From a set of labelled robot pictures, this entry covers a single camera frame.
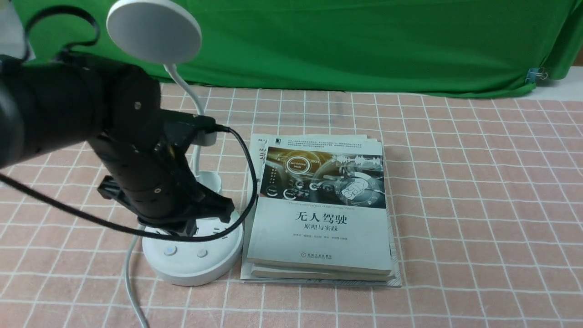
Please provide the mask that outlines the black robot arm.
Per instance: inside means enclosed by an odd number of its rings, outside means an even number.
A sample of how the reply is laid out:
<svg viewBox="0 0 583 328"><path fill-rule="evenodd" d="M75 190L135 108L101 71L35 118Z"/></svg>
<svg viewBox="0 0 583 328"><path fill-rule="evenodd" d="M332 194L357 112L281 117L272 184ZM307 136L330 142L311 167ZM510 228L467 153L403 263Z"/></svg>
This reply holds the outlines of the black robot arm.
<svg viewBox="0 0 583 328"><path fill-rule="evenodd" d="M185 156L223 129L208 116L162 109L158 81L136 65L80 55L2 62L1 167L86 142L109 172L99 194L172 236L191 235L196 220L231 220L233 201L198 181Z"/></svg>

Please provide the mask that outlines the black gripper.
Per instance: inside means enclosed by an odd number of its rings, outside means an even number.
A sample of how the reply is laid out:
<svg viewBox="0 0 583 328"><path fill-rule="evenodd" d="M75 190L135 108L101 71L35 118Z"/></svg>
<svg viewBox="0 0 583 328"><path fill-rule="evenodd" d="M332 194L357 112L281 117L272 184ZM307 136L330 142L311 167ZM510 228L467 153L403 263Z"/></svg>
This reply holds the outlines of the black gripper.
<svg viewBox="0 0 583 328"><path fill-rule="evenodd" d="M186 151L171 144L165 133L147 150L106 135L90 139L89 145L109 172L98 187L100 195L129 209L156 233L194 237L196 220L231 222L232 199L200 184Z"/></svg>

